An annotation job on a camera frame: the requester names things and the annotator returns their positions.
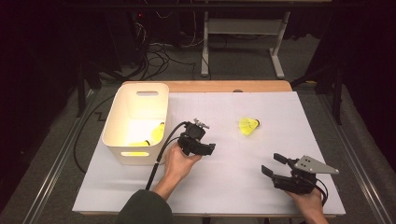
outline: white plastic basket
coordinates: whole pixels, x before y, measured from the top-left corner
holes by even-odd
[[[163,83],[122,85],[103,131],[103,142],[117,160],[152,165],[164,142],[169,88]]]

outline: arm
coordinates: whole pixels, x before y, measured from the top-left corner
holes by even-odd
[[[165,155],[165,172],[153,191],[141,189],[124,205],[117,216],[117,224],[171,224],[172,210],[166,200],[177,184],[187,176],[202,156],[186,156],[178,144]]]
[[[314,189],[310,194],[303,195],[285,192],[294,200],[307,224],[328,224],[326,217],[323,215],[319,190]]]

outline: human hand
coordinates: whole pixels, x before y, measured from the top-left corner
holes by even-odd
[[[310,194],[295,194],[285,191],[293,200],[297,208],[303,215],[307,224],[327,224],[323,215],[321,204],[321,193],[318,189],[313,189]]]
[[[201,158],[200,155],[187,156],[181,147],[174,143],[165,155],[163,178],[153,191],[167,200],[177,184],[189,174],[192,166]]]

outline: yellow shuttlecock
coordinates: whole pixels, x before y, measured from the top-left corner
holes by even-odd
[[[149,141],[146,140],[144,142],[134,142],[129,144],[130,147],[148,147]]]
[[[151,137],[155,142],[161,142],[163,140],[163,133],[165,130],[165,123],[162,122],[157,128],[151,132]]]
[[[239,120],[239,129],[244,135],[250,135],[259,125],[260,122],[257,119],[242,118]]]

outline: sleeve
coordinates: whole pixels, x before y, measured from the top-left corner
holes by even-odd
[[[123,206],[116,224],[172,224],[169,204],[157,193],[140,189]]]

